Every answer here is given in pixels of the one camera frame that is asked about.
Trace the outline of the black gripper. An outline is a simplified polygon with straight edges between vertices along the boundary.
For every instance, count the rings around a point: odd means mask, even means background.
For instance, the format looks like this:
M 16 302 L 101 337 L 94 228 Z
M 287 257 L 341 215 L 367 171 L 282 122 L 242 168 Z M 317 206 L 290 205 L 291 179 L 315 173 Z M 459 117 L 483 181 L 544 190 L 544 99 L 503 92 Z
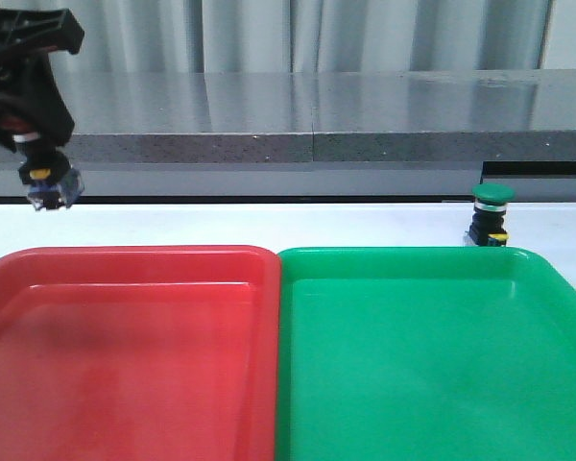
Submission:
M 0 59 L 36 51 L 79 53 L 84 29 L 68 9 L 50 11 L 0 8 Z M 12 88 L 17 113 L 36 130 L 63 147 L 71 139 L 75 122 L 56 84 L 47 53 L 26 57 Z M 0 146 L 15 152 L 16 121 L 12 108 L 0 101 Z

